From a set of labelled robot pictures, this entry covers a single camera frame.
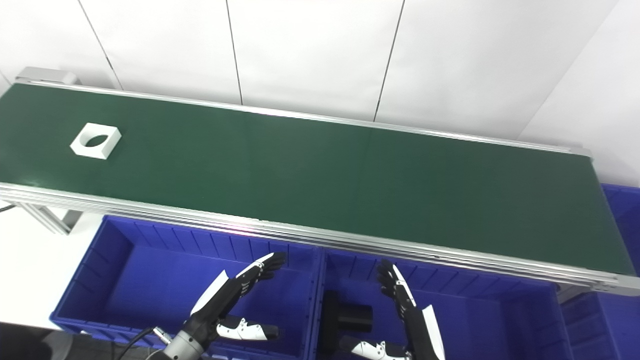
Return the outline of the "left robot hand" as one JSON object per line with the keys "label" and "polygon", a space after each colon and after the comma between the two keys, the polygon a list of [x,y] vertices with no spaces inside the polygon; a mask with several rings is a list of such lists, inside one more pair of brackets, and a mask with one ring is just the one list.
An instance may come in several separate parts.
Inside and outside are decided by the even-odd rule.
{"label": "left robot hand", "polygon": [[275,271],[285,264],[286,256],[284,251],[269,253],[252,262],[234,277],[222,271],[192,308],[190,317],[182,328],[183,332],[204,349],[219,337],[238,341],[276,340],[280,335],[278,326],[231,316],[230,312],[255,284],[272,279]]}

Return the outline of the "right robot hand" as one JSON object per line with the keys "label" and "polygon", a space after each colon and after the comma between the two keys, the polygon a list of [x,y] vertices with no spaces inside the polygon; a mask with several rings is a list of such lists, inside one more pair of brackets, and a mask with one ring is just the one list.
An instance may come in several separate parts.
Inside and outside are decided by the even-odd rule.
{"label": "right robot hand", "polygon": [[402,272],[388,259],[382,259],[377,266],[377,280],[382,294],[394,301],[397,316],[404,325],[407,345],[344,335],[338,342],[340,349],[367,360],[444,360],[444,343],[434,306],[421,309],[417,305]]}

